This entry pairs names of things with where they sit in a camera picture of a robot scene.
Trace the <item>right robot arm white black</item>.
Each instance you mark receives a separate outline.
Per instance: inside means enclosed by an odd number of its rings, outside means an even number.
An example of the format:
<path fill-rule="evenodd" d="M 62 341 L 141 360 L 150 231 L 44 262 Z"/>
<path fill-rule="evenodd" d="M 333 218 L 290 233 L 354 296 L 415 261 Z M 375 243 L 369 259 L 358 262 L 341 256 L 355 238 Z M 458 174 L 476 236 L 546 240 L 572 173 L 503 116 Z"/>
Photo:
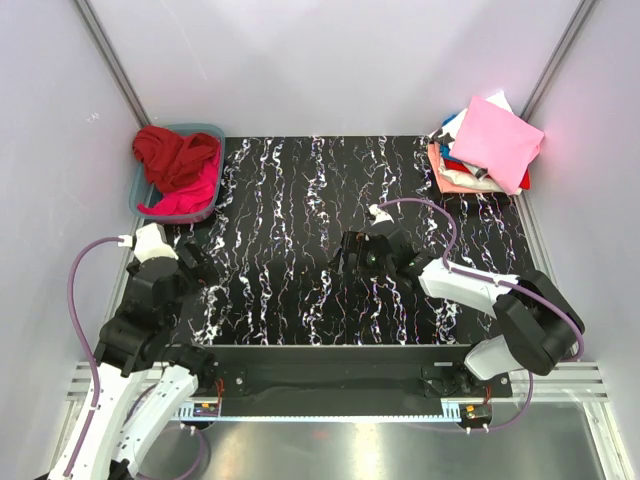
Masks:
<path fill-rule="evenodd" d="M 476 396 L 491 379 L 514 370 L 546 376 L 572 348 L 575 358 L 584 352 L 584 323 L 541 271 L 518 276 L 463 267 L 414 250 L 398 230 L 345 232 L 331 266 L 343 275 L 387 276 L 494 318 L 500 335 L 473 346 L 454 371 L 463 395 Z"/>

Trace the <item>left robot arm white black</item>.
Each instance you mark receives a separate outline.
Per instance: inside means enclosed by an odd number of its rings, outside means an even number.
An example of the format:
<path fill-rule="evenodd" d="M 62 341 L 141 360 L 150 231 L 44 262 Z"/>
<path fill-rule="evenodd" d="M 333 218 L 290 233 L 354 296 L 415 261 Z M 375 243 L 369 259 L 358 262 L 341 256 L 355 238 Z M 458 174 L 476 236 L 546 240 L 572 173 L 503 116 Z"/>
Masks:
<path fill-rule="evenodd" d="M 74 259 L 67 281 L 72 325 L 86 354 L 91 382 L 80 416 L 47 479 L 137 479 L 150 448 L 181 404 L 216 383 L 215 357 L 202 347 L 169 344 L 184 299 L 210 285 L 213 261 L 194 243 L 188 265 L 165 239 L 120 236 L 131 249 L 131 290 L 101 328 L 95 348 L 80 325 Z"/>

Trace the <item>dark red t shirt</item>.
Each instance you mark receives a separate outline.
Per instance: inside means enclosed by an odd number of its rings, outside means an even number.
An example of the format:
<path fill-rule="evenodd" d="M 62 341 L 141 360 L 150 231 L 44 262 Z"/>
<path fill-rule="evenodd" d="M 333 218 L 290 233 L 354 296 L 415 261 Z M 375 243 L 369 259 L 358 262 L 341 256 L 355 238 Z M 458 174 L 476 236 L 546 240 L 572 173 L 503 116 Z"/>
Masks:
<path fill-rule="evenodd" d="M 157 126 L 141 129 L 132 143 L 134 157 L 142 164 L 147 181 L 162 194 L 196 182 L 205 163 L 214 159 L 219 148 L 220 141 L 209 134 L 181 136 Z"/>

